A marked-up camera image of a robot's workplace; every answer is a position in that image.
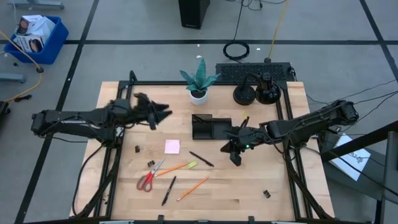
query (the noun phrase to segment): black lamp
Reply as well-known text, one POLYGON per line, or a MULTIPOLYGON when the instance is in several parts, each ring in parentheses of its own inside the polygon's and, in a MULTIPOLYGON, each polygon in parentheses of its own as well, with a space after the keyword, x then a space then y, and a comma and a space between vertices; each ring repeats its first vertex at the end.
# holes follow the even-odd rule
POLYGON ((233 97, 235 102, 240 105, 250 105, 254 99, 262 104, 273 104, 280 98, 280 88, 273 81, 269 73, 262 73, 260 75, 247 74, 240 86, 234 90, 233 97), (254 88, 247 85, 247 80, 252 77, 258 82, 258 86, 254 88))

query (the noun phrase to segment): red scissors handle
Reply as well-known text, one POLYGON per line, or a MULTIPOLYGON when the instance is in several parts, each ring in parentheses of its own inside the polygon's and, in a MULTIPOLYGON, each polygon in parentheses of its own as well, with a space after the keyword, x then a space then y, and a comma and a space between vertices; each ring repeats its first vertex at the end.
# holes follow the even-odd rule
POLYGON ((150 192, 152 190, 152 179, 154 175, 149 172, 146 176, 142 176, 137 182, 137 190, 144 190, 150 192))

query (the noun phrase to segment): orange pencil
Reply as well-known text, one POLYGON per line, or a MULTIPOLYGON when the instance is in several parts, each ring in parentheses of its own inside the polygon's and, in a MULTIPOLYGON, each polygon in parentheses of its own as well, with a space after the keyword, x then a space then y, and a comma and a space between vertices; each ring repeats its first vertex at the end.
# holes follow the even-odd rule
POLYGON ((173 167, 173 168, 171 168, 171 169, 168 169, 168 170, 165 170, 165 171, 162 171, 162 172, 156 174, 154 177, 158 177, 158 176, 160 176, 160 175, 166 174, 166 173, 168 173, 168 172, 170 172, 170 171, 176 170, 176 169, 181 168, 181 167, 183 167, 183 166, 186 166, 186 165, 188 165, 188 164, 189 164, 189 163, 175 166, 175 167, 173 167))
POLYGON ((192 187, 191 189, 189 189, 187 192, 185 192, 179 199, 177 199, 177 201, 183 199, 185 196, 187 196, 189 193, 191 193, 193 190, 195 190, 197 187, 199 187, 199 185, 201 185, 202 183, 204 183, 204 181, 206 181, 207 179, 209 179, 209 177, 204 178, 203 180, 201 180, 198 184, 196 184, 194 187, 192 187))

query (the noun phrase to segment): white pot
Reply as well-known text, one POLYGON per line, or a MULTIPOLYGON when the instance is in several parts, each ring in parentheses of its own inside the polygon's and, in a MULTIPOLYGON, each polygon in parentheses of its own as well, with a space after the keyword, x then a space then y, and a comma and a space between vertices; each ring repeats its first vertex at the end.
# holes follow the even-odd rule
POLYGON ((206 91, 205 95, 202 98, 195 98, 192 96, 192 93, 190 91, 189 95, 191 96, 191 103, 193 103, 194 105, 202 105, 202 104, 206 103, 206 100, 208 98, 207 92, 208 92, 208 90, 206 91))

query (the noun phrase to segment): wooden tabletop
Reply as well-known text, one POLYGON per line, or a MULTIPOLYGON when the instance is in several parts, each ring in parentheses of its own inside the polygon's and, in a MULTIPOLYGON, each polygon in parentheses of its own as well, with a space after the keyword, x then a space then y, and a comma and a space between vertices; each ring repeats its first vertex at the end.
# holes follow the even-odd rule
MULTIPOLYGON (((115 99, 117 82, 103 82, 97 107, 105 106, 115 99)), ((226 141, 192 140, 192 114, 212 114, 214 118, 232 118, 233 126, 242 123, 244 116, 250 116, 248 126, 258 127, 259 123, 278 119, 275 105, 262 105, 257 101, 249 106, 234 102, 232 92, 235 86, 211 86, 208 101, 201 106, 190 103, 185 86, 134 86, 134 93, 143 92, 151 100, 170 105, 173 114, 151 131, 147 126, 136 126, 125 133, 118 182, 113 204, 112 219, 155 220, 164 215, 165 220, 248 220, 256 221, 294 220, 288 175, 282 156, 273 146, 261 145, 241 154, 242 165, 236 167, 229 154, 220 152, 226 141), (159 171, 197 160, 192 169, 186 167, 169 172, 153 180, 150 192, 136 189, 137 180, 150 169, 147 163, 158 163, 164 158, 166 139, 180 140, 180 154, 166 155, 159 171), (141 152, 135 153, 138 145, 141 152), (193 151, 209 160, 210 167, 193 157, 193 151), (166 191, 174 176, 177 180, 164 206, 161 206, 166 191), (205 177, 209 179, 177 202, 188 189, 205 177), (263 191, 268 190, 270 198, 263 191)), ((309 113, 303 83, 288 83, 289 96, 294 117, 309 113)), ((95 140, 89 140, 84 160, 99 147, 95 140)), ((308 146, 317 148, 316 141, 308 146)), ((86 165, 80 180, 76 209, 81 211, 98 188, 105 150, 95 155, 86 165)), ((328 186, 320 156, 312 151, 302 150, 302 160, 307 186, 318 203, 329 215, 334 215, 328 186)), ((301 216, 305 217, 302 194, 297 188, 301 216)), ((104 195, 103 204, 108 194, 104 195)))

